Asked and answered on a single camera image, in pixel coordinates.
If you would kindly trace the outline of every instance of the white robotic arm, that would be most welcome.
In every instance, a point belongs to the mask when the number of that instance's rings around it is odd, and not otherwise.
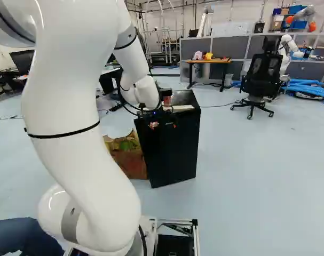
[[[293,57],[297,58],[314,58],[314,59],[322,59],[323,57],[317,55],[307,55],[305,56],[305,52],[301,52],[293,40],[293,38],[286,34],[281,37],[278,53],[283,55],[283,61],[280,68],[280,74],[284,75],[286,72],[287,67],[291,62],[291,57],[288,56],[289,52],[293,52]]]
[[[316,22],[314,21],[314,15],[316,13],[315,7],[311,4],[306,8],[300,10],[293,16],[288,16],[286,18],[286,23],[291,24],[299,19],[306,19],[309,24],[309,32],[313,32],[316,30]]]
[[[0,0],[0,44],[36,45],[22,115],[58,182],[39,203],[42,228],[89,255],[125,255],[140,201],[104,145],[94,88],[114,50],[128,102],[155,108],[159,94],[124,1]]]

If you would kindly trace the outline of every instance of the jeans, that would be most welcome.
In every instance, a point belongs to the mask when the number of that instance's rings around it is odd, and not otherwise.
[[[20,250],[25,256],[62,256],[60,244],[32,218],[0,220],[0,255]]]

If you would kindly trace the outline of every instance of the gray band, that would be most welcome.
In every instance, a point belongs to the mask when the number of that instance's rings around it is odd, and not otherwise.
[[[118,35],[117,42],[115,44],[114,49],[119,50],[125,48],[126,46],[129,46],[130,44],[133,43],[136,37],[137,37],[136,28],[131,23],[131,25],[127,28],[127,30],[125,30],[123,33]]]
[[[68,203],[61,221],[61,232],[64,239],[72,243],[78,243],[76,238],[77,221],[81,214],[81,208],[72,200]]]
[[[2,0],[0,0],[0,29],[20,42],[31,45],[35,43],[35,37],[14,20]]]

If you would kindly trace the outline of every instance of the computer monitor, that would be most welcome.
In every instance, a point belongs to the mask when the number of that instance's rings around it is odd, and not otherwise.
[[[19,75],[27,75],[30,71],[35,50],[10,52],[11,59],[18,68]]]

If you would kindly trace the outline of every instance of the black cabinet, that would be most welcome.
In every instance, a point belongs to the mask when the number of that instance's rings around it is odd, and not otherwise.
[[[174,91],[174,106],[194,109],[135,119],[147,175],[153,188],[196,177],[201,108],[192,90]],[[151,122],[158,122],[153,129]]]

